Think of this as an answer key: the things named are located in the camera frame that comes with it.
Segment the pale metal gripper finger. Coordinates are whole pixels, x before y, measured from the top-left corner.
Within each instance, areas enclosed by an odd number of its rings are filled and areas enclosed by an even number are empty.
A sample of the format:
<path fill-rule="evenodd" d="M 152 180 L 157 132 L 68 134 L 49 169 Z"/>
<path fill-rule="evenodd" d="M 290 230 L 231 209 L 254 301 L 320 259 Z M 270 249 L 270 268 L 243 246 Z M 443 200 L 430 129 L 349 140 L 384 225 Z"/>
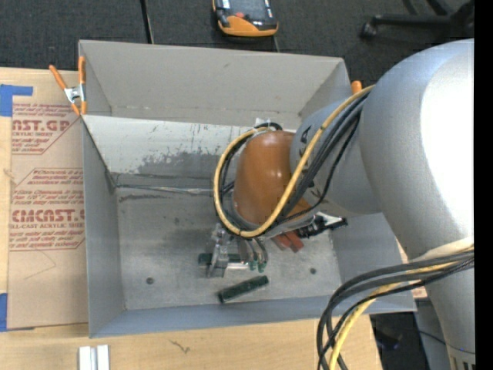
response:
<path fill-rule="evenodd" d="M 222 224 L 216 224 L 211 233 L 211 240 L 213 242 L 213 252 L 221 252 L 226 245 L 226 229 Z"/>
<path fill-rule="evenodd" d="M 213 253 L 206 268 L 206 276 L 208 278 L 223 278 L 227 267 L 228 255 Z"/>

